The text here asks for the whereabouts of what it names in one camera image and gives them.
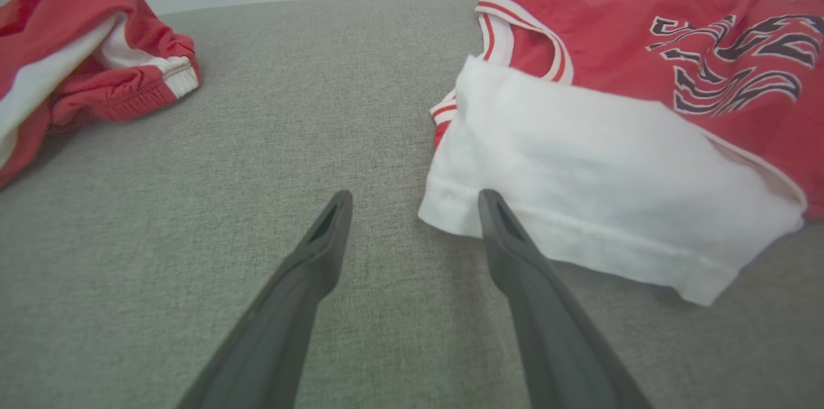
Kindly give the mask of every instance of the gray fabric surface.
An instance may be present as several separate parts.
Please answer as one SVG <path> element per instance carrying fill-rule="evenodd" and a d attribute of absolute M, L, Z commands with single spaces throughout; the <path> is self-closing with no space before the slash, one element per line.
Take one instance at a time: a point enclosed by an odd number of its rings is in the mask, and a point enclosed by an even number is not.
<path fill-rule="evenodd" d="M 203 87 L 49 141 L 0 192 L 0 406 L 173 407 L 333 192 L 355 211 L 299 407 L 525 407 L 482 247 L 415 216 L 427 109 L 480 51 L 476 0 L 303 1 L 168 15 Z M 559 271 L 661 408 L 824 406 L 824 227 L 711 309 Z"/>

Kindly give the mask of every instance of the white cloth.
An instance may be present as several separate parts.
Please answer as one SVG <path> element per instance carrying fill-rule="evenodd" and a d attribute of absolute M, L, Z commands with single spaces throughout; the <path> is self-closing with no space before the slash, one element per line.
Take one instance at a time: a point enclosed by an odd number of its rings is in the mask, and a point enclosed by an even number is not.
<path fill-rule="evenodd" d="M 670 286 L 709 306 L 775 239 L 803 224 L 662 104 L 539 80 L 470 57 L 418 215 L 479 238 L 496 189 L 550 259 Z"/>

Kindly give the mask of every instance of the red and white garment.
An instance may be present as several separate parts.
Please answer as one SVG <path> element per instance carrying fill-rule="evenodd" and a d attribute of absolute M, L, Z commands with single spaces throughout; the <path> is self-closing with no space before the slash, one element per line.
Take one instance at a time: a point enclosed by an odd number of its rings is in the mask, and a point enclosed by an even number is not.
<path fill-rule="evenodd" d="M 145 115 L 200 83 L 192 39 L 144 0 L 11 0 L 0 53 L 0 188 L 47 135 Z"/>
<path fill-rule="evenodd" d="M 485 51 L 431 111 L 428 224 L 480 236 L 497 189 L 545 256 L 709 305 L 824 216 L 824 0 L 476 11 Z"/>

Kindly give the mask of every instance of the red fabric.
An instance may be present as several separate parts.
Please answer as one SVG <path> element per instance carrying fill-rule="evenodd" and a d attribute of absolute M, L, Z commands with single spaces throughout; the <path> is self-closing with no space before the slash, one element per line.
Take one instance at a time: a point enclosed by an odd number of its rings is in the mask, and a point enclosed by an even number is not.
<path fill-rule="evenodd" d="M 144 0 L 11 0 L 0 7 L 0 53 L 6 55 L 0 57 L 0 99 L 21 68 L 64 50 L 117 13 L 127 18 L 129 48 L 161 59 L 186 57 L 200 83 L 192 39 L 173 33 Z M 175 100 L 157 66 L 107 69 L 88 57 L 20 124 L 11 158 L 0 162 L 0 188 L 32 162 L 48 133 L 71 132 L 95 119 L 136 118 Z"/>
<path fill-rule="evenodd" d="M 558 34 L 573 85 L 660 101 L 777 166 L 824 218 L 824 0 L 512 1 Z M 550 40 L 513 28 L 511 66 L 547 72 Z"/>

